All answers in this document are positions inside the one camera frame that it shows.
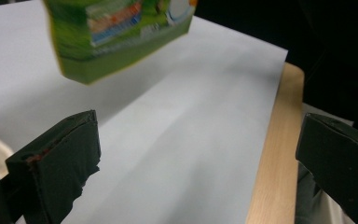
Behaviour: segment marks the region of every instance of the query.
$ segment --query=white table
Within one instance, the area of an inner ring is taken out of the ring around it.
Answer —
[[[243,223],[286,51],[194,18],[92,86],[60,75],[40,1],[0,6],[0,139],[95,109],[101,171],[64,223]]]

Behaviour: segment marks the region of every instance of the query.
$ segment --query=green package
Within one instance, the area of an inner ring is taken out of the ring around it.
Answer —
[[[62,74],[90,84],[186,34],[197,0],[44,0]]]

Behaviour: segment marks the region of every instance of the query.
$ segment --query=table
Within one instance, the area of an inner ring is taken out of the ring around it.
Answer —
[[[110,213],[130,223],[290,223],[303,77],[287,64],[281,78],[285,55],[194,18],[188,35],[86,87],[59,75],[40,1],[2,6],[0,139],[18,150],[97,110],[101,172],[64,223],[106,223]]]

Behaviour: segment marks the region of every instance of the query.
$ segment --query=black object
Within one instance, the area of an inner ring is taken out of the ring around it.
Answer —
[[[296,158],[358,224],[358,130],[336,119],[307,114]]]
[[[88,177],[99,170],[100,157],[95,111],[62,120],[6,160],[0,213],[13,222],[24,215],[28,224],[61,223]]]

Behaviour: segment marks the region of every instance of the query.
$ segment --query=light wood edge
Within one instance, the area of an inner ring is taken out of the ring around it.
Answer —
[[[247,224],[295,221],[295,154],[302,122],[303,83],[303,71],[286,63],[269,121]]]

